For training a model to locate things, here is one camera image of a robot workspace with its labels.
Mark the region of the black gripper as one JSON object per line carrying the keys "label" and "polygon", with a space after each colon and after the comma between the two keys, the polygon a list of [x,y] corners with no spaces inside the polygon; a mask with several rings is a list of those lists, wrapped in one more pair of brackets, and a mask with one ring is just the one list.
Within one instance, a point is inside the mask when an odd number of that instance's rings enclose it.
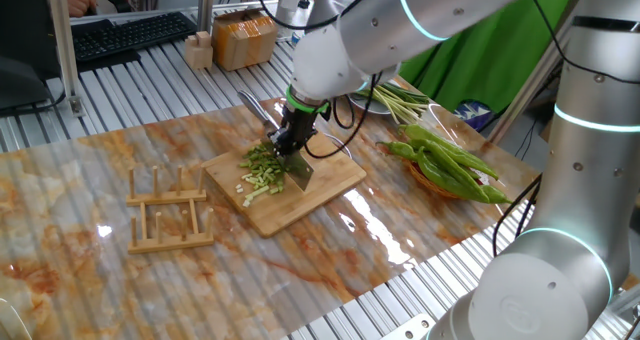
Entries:
{"label": "black gripper", "polygon": [[315,134],[314,123],[318,114],[286,105],[281,121],[282,128],[268,133],[277,156],[299,152]]}

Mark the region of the person's bare hand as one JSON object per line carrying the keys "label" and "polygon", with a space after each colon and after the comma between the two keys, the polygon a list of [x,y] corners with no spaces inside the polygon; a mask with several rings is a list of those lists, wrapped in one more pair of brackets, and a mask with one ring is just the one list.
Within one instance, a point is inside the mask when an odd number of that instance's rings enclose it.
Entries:
{"label": "person's bare hand", "polygon": [[96,13],[97,0],[67,0],[67,8],[70,17],[81,18]]}

